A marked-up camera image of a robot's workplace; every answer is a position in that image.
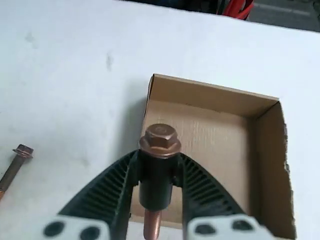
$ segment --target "bolt threads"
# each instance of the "bolt threads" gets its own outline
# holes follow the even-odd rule
[[[4,197],[4,195],[5,195],[5,191],[0,191],[0,201]]]
[[[157,240],[160,232],[161,211],[144,211],[143,237]]]

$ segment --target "cardboard box flap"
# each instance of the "cardboard box flap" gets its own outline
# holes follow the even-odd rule
[[[258,117],[278,101],[275,97],[159,74],[154,74],[151,81],[152,100],[242,117]]]
[[[256,121],[261,218],[276,236],[294,239],[293,192],[287,165],[287,131],[280,102]]]
[[[173,126],[182,152],[201,164],[250,216],[276,236],[296,237],[287,136],[277,98],[154,74],[142,134],[155,123]],[[144,216],[139,188],[132,196],[134,219]],[[173,188],[162,224],[181,226],[181,190]]]

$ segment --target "ribbed rubber pad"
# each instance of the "ribbed rubber pad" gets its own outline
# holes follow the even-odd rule
[[[184,163],[183,191],[190,201],[199,206],[211,205],[216,215],[240,213],[238,204],[213,176],[191,158],[181,156]]]
[[[180,157],[184,231],[187,229],[188,222],[194,218],[244,213],[210,173],[190,157],[182,153]]]
[[[127,232],[133,187],[138,184],[133,167],[136,153],[127,154],[100,173],[59,214],[103,220],[112,239],[122,239],[119,237]]]

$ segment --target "screw hole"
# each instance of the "screw hole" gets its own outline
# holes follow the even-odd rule
[[[89,226],[82,230],[80,234],[81,240],[96,240],[100,235],[100,229],[96,226]]]
[[[254,228],[250,223],[244,220],[236,220],[232,224],[232,228],[237,231],[252,231]]]
[[[64,228],[65,228],[64,222],[54,221],[45,227],[43,234],[46,237],[55,237],[55,236],[59,235],[60,233],[62,233]]]
[[[209,224],[199,224],[196,226],[194,230],[197,234],[201,235],[212,235],[215,234],[217,231]]]

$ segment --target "black cylindrical holder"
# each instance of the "black cylindrical holder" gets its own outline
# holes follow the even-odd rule
[[[167,159],[150,156],[140,150],[140,204],[151,212],[166,209],[171,201],[173,174],[177,157]]]

